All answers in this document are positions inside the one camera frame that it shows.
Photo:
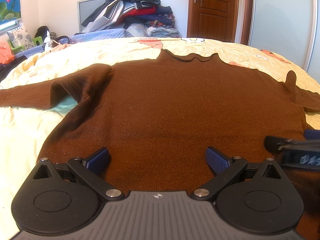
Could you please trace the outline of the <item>yellow cartoon print bedsheet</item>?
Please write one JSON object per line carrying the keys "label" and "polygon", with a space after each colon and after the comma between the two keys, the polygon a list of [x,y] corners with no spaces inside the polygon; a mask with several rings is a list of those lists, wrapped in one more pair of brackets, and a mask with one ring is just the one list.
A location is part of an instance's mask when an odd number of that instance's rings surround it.
{"label": "yellow cartoon print bedsheet", "polygon": [[[229,64],[258,69],[277,81],[284,81],[288,71],[297,74],[297,85],[319,92],[319,81],[285,57],[268,51],[201,38],[127,37],[79,42],[52,53],[38,53],[24,60],[1,82],[1,88],[48,81],[81,70],[94,63],[155,59],[161,49],[176,55],[218,53]],[[36,164],[40,149],[65,115],[75,106],[70,97],[52,110],[1,108],[1,239],[18,233],[11,214],[11,202]]]}

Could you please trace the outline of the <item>black bag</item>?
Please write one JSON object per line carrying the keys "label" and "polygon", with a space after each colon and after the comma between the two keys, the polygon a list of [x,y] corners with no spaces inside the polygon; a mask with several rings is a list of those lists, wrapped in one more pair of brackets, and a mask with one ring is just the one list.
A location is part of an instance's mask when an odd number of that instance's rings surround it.
{"label": "black bag", "polygon": [[44,43],[46,38],[50,38],[49,28],[46,25],[40,26],[35,34],[35,38],[37,37],[41,37]]}

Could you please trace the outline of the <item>orange plastic bag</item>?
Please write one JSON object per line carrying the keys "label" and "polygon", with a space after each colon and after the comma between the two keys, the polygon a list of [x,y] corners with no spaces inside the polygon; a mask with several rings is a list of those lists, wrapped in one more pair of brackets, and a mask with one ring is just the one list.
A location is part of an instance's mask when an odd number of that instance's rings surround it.
{"label": "orange plastic bag", "polygon": [[14,60],[10,46],[5,42],[0,42],[0,64],[8,64]]}

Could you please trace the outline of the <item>blue quilted blanket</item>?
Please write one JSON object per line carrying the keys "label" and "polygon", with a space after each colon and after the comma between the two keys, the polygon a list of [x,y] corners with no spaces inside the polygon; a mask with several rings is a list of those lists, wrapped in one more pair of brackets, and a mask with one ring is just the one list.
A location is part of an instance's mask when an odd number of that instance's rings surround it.
{"label": "blue quilted blanket", "polygon": [[[125,29],[107,29],[107,30],[95,31],[91,33],[80,33],[77,35],[73,35],[71,37],[61,36],[60,38],[57,39],[57,42],[53,42],[53,44],[55,45],[57,45],[57,43],[76,44],[79,42],[104,40],[104,39],[110,39],[110,38],[125,38],[125,37],[132,37],[132,36],[133,35]],[[44,52],[44,45],[39,45],[31,49],[17,53],[14,56],[14,58],[18,58],[21,56],[25,56],[26,58],[29,58],[32,55],[35,55],[37,53],[42,53],[42,52]]]}

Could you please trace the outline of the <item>brown knit sweater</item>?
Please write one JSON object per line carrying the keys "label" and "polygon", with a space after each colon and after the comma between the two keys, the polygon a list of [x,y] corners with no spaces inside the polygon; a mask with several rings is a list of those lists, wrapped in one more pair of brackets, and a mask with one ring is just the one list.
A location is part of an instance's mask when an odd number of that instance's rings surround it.
{"label": "brown knit sweater", "polygon": [[[282,168],[266,136],[306,140],[319,94],[219,55],[92,64],[1,90],[2,107],[76,105],[45,139],[11,214],[18,239],[319,239],[319,171]],[[214,178],[206,150],[248,161],[214,201],[191,193]],[[67,167],[105,147],[99,174],[124,198],[103,201]]]}

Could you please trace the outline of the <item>lotus flower wall poster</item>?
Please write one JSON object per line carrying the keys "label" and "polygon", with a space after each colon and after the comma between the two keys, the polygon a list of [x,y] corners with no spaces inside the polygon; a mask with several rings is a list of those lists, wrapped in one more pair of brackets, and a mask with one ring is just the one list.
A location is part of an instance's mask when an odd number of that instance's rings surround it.
{"label": "lotus flower wall poster", "polygon": [[21,18],[20,0],[1,0],[1,25]]}

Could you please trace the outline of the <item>brown wooden door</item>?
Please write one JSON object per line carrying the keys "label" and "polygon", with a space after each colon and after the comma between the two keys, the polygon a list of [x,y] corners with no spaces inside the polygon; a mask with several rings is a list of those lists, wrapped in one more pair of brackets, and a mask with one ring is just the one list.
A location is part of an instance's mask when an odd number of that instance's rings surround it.
{"label": "brown wooden door", "polygon": [[187,36],[234,42],[239,0],[189,0]]}

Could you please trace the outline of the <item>floral pillow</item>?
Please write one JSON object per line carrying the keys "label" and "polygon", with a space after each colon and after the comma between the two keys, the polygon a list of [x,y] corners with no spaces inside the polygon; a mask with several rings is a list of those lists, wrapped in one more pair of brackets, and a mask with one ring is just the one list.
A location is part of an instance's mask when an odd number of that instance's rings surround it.
{"label": "floral pillow", "polygon": [[11,31],[7,31],[7,36],[14,48],[24,46],[25,49],[30,49],[35,46],[24,24]]}

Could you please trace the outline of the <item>pile of mixed clothes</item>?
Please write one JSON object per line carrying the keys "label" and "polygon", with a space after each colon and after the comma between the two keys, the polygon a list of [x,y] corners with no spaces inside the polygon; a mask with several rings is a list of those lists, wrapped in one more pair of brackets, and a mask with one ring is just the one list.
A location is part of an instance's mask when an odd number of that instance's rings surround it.
{"label": "pile of mixed clothes", "polygon": [[132,36],[182,37],[170,6],[161,0],[105,0],[81,22],[81,32],[125,29]]}

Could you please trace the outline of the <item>green plastic stool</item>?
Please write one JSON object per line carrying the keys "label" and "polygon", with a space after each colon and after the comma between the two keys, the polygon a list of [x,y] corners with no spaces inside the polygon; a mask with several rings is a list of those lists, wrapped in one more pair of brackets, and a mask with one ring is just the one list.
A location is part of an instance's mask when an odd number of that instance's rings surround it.
{"label": "green plastic stool", "polygon": [[[33,43],[36,46],[42,45],[43,44],[42,37],[39,36],[39,37],[33,38]],[[8,40],[8,44],[10,46],[11,52],[14,55],[19,53],[19,52],[25,51],[25,46],[24,45],[14,47],[14,45],[12,44],[12,42],[10,40]]]}

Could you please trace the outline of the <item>grey framed board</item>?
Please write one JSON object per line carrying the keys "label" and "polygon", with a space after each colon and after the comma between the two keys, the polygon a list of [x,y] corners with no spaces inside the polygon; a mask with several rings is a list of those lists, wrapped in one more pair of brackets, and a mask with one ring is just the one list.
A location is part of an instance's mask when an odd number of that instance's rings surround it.
{"label": "grey framed board", "polygon": [[81,25],[82,22],[88,16],[97,9],[97,7],[101,6],[105,0],[80,0],[77,1],[77,10],[78,10],[78,25],[79,31],[81,32],[84,27]]}

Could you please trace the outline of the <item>black garment on bed edge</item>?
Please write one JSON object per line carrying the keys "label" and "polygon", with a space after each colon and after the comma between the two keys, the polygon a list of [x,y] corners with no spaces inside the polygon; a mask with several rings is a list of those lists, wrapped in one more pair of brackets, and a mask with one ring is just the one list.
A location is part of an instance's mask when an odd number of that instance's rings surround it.
{"label": "black garment on bed edge", "polygon": [[26,59],[27,57],[23,55],[15,58],[13,61],[11,61],[8,64],[1,64],[0,65],[0,81],[3,81],[14,68],[16,68],[20,63],[22,63]]}

